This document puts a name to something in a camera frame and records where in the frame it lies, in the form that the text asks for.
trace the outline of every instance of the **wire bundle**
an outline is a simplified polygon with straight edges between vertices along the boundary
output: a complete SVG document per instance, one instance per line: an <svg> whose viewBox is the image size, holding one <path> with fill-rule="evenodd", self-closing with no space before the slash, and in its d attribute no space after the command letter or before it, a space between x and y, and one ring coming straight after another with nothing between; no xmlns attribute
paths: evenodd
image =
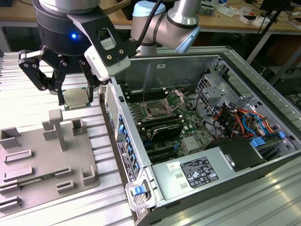
<svg viewBox="0 0 301 226"><path fill-rule="evenodd" d="M250 128L254 125L254 121L258 121L261 129L265 134L272 134L274 130L270 127L267 117L258 114L257 112L248 111L242 108L222 108L218 115L213 117L214 120L226 124L230 128L229 137L233 136L243 136L243 137L258 137L258 135L253 129Z"/></svg>

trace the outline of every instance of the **blue cable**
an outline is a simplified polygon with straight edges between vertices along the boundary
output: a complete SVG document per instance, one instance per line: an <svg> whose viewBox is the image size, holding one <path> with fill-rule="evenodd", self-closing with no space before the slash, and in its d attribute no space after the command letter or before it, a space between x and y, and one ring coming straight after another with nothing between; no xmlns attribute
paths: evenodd
<svg viewBox="0 0 301 226"><path fill-rule="evenodd" d="M243 125L244 125L244 127L245 127L246 130L250 131L250 132L253 133L255 136L257 136L256 133L255 133L252 129L250 129L250 128L248 128L248 127L246 126L245 119L246 119L246 115L247 115L247 114L250 114L250 115L255 116L255 118L259 121L260 126L261 126L261 128L263 129L263 131L265 132L265 134L269 134L268 130L263 126L263 124L262 124L260 118L259 118L256 114L253 114L253 113L246 113L246 114L244 115L244 117L243 117Z"/></svg>

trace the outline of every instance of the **circuit chip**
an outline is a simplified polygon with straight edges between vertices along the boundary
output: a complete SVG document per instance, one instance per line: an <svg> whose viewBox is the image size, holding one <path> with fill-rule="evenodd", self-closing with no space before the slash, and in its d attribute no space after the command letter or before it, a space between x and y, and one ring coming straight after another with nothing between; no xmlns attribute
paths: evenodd
<svg viewBox="0 0 301 226"><path fill-rule="evenodd" d="M148 103L147 107L152 116L167 114L166 108L162 103Z"/></svg>
<svg viewBox="0 0 301 226"><path fill-rule="evenodd" d="M185 137L183 139L183 143L188 152L191 152L191 151L194 151L194 150L197 150L200 148L198 145L198 142L196 141L196 139L193 136Z"/></svg>

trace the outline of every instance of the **metal bracket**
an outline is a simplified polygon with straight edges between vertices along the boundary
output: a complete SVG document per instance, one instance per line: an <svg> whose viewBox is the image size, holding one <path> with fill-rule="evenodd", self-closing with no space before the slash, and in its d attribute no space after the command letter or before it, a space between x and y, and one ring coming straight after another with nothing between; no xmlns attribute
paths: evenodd
<svg viewBox="0 0 301 226"><path fill-rule="evenodd" d="M176 93L176 95L180 98L181 103L175 107L174 109L172 109L172 107L169 105L169 102L167 100L167 98L172 95L173 93ZM178 107L180 107L182 104L184 104L184 98L183 98L183 93L181 93L179 90L175 89L174 91L172 91L165 99L163 99L163 105L164 107L167 109L168 113L173 112L175 109L177 109Z"/></svg>

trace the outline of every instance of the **white label sticker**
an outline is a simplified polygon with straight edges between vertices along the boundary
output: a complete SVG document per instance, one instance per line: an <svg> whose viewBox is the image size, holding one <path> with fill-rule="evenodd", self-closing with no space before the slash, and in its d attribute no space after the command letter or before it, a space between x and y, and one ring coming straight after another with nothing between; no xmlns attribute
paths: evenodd
<svg viewBox="0 0 301 226"><path fill-rule="evenodd" d="M102 46L105 50L109 50L109 49L115 47L115 44L114 44L113 39L111 37L100 41L100 43L102 44Z"/></svg>
<svg viewBox="0 0 301 226"><path fill-rule="evenodd" d="M180 162L175 161L175 162L169 163L169 164L167 164L167 167L168 167L169 171L179 169L180 168Z"/></svg>
<svg viewBox="0 0 301 226"><path fill-rule="evenodd" d="M165 68L166 64L163 65L157 65L157 69Z"/></svg>

